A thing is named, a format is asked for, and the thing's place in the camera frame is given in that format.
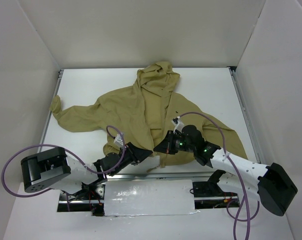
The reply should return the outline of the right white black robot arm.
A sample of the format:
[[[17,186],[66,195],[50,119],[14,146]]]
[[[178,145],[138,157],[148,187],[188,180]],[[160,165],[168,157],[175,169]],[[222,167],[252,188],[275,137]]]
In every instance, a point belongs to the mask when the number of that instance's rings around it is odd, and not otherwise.
[[[276,216],[283,216],[298,189],[285,169],[277,164],[259,164],[225,151],[219,145],[205,140],[194,125],[181,131],[169,130],[153,149],[155,152],[175,155],[192,153],[202,166],[215,169],[208,184],[209,192],[219,196],[223,192],[240,194],[260,202]]]

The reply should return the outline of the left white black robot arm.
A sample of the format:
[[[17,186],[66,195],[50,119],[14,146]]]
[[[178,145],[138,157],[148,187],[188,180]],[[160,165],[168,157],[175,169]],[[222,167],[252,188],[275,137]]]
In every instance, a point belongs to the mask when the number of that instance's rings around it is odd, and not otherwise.
[[[62,147],[55,147],[21,160],[24,191],[38,193],[46,188],[61,190],[82,200],[100,184],[108,181],[128,165],[138,165],[152,155],[132,143],[125,145],[125,153],[108,153],[88,167],[66,154]]]

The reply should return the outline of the tan hooded zip jacket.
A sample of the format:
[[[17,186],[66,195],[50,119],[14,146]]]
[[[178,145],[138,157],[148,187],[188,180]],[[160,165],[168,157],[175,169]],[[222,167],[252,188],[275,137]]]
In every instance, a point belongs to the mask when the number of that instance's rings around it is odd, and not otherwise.
[[[111,125],[123,133],[126,143],[145,150],[153,150],[174,128],[172,119],[181,116],[183,123],[196,126],[205,140],[246,158],[235,130],[175,91],[179,80],[170,62],[159,61],[139,69],[133,85],[105,93],[92,105],[63,109],[61,98],[55,96],[50,111],[69,132],[91,132]]]

